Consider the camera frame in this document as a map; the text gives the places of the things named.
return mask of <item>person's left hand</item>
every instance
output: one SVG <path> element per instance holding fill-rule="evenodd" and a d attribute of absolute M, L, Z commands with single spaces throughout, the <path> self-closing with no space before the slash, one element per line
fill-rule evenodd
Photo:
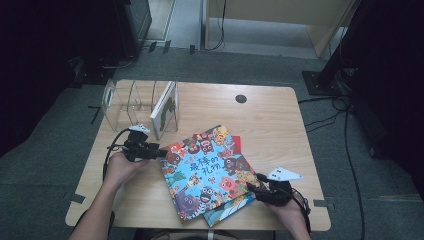
<path fill-rule="evenodd" d="M 104 184 L 120 188 L 138 169 L 149 164 L 150 160 L 130 162 L 122 152 L 114 153 L 109 158 Z"/>

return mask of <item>hand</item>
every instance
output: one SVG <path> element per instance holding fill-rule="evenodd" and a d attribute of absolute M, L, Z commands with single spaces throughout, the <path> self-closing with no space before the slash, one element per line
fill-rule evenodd
<path fill-rule="evenodd" d="M 138 169 L 146 166 L 149 162 L 150 160 L 130 162 L 122 152 L 114 153 L 109 158 L 109 166 L 103 184 L 119 189 Z"/>
<path fill-rule="evenodd" d="M 300 196 L 297 194 L 294 194 L 294 196 L 299 203 L 303 203 Z M 300 207 L 293 199 L 282 207 L 267 203 L 265 203 L 265 206 L 277 215 L 280 222 L 287 228 L 294 239 L 311 239 Z"/>

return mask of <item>person's arm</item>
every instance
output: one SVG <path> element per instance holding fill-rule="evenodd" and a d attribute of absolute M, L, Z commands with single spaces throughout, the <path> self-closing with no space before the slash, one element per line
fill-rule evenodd
<path fill-rule="evenodd" d="M 309 240 L 311 236 L 308 233 L 305 218 L 299 208 L 299 205 L 294 200 L 290 200 L 285 206 L 277 207 L 271 204 L 265 204 L 273 211 L 280 222 L 287 228 L 290 235 L 295 240 Z"/>
<path fill-rule="evenodd" d="M 113 154 L 99 192 L 69 239 L 107 239 L 116 193 L 124 182 L 148 163 L 149 160 L 130 162 L 120 152 Z"/>

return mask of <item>wooden table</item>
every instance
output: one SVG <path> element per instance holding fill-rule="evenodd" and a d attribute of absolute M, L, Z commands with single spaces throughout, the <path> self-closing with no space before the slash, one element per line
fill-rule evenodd
<path fill-rule="evenodd" d="M 118 85 L 128 82 L 119 81 Z M 241 137 L 243 155 L 256 172 L 268 174 L 282 166 L 303 175 L 303 180 L 291 181 L 291 184 L 309 199 L 312 230 L 330 228 L 327 208 L 313 205 L 314 199 L 324 197 L 292 88 L 179 82 L 178 91 L 179 130 L 166 132 L 159 141 L 162 146 L 218 124 L 225 125 L 232 135 Z M 236 102 L 239 94 L 247 97 L 246 103 Z M 106 147 L 116 135 L 103 119 L 76 190 L 76 194 L 86 199 L 83 204 L 71 203 L 66 216 L 68 225 L 75 225 L 91 205 L 102 183 Z M 126 137 L 124 134 L 118 143 L 123 143 Z M 158 141 L 152 135 L 148 142 Z M 179 222 L 161 168 L 155 161 L 122 187 L 115 199 L 114 212 L 117 227 L 209 228 L 202 217 L 185 224 Z M 280 230 L 284 227 L 261 202 L 254 201 L 214 229 Z"/>
<path fill-rule="evenodd" d="M 225 0 L 206 0 L 205 48 L 209 18 L 222 18 Z M 347 26 L 357 0 L 229 0 L 226 19 L 306 25 L 317 57 L 321 57 L 342 26 Z"/>

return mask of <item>gray carpet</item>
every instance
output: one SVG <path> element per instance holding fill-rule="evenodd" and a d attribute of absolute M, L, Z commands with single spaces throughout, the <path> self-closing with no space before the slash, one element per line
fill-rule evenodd
<path fill-rule="evenodd" d="M 326 62 L 157 48 L 143 51 L 115 79 L 178 80 L 289 86 L 298 100 L 311 98 L 302 70 L 319 71 Z M 66 89 L 40 121 L 31 137 L 0 159 L 0 239 L 67 239 L 71 227 L 64 198 L 78 184 L 100 113 L 91 121 L 103 94 L 102 86 Z M 336 110 L 331 101 L 300 105 L 304 123 L 321 120 Z M 345 115 L 335 123 L 308 133 L 332 227 L 313 232 L 313 239 L 360 239 L 361 217 L 352 170 L 344 145 Z M 347 140 L 357 174 L 365 216 L 365 239 L 422 239 L 424 208 L 410 177 L 390 160 L 369 156 L 366 137 L 354 113 L 348 115 Z M 132 239 L 134 229 L 114 228 L 110 239 Z M 278 232 L 278 239 L 289 239 Z"/>

